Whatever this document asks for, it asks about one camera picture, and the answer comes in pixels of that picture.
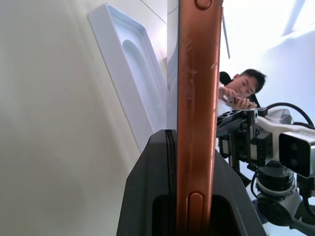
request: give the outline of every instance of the scratch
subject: scratch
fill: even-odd
[[[183,39],[183,47],[186,48],[186,52],[189,52],[191,50],[191,44],[192,44],[191,39],[187,39],[187,38]]]
[[[187,68],[186,72],[187,72],[188,74],[191,74],[192,76],[194,76],[195,74],[197,74],[197,71],[195,71],[195,70],[189,70],[189,68]]]
[[[215,66],[217,65],[217,63],[213,63],[213,65],[211,66],[211,69],[213,69]]]

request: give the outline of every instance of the volume button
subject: volume button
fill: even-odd
[[[188,198],[188,236],[201,235],[203,219],[203,197],[200,193],[192,193]]]
[[[211,5],[212,0],[195,0],[195,2],[200,10],[207,10]]]

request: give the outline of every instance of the white tray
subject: white tray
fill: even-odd
[[[145,28],[109,4],[88,14],[118,97],[142,152],[166,128],[166,83]]]

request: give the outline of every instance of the black cable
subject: black cable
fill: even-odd
[[[309,204],[309,199],[307,197],[303,197],[303,204],[305,206],[305,209],[307,211],[307,213],[311,216],[315,218],[315,213],[313,212],[313,210],[310,208],[310,204]]]
[[[252,177],[252,182],[251,182],[251,192],[254,195],[254,197],[258,198],[257,195],[254,192],[254,182],[257,176],[257,172],[254,173],[253,177]]]
[[[309,129],[315,129],[314,126],[312,126],[312,125],[310,125],[310,124],[303,123],[303,122],[294,122],[293,124],[294,124],[294,125],[304,126],[304,127],[306,127],[306,128],[309,128]]]
[[[312,120],[310,119],[310,117],[301,109],[299,108],[298,106],[295,106],[291,103],[287,103],[287,102],[277,102],[277,103],[274,103],[274,104],[271,104],[269,106],[267,106],[267,109],[271,109],[271,108],[274,108],[274,107],[280,107],[280,106],[285,106],[285,107],[290,107],[290,108],[293,108],[295,110],[297,110],[307,121],[308,124],[314,126]]]

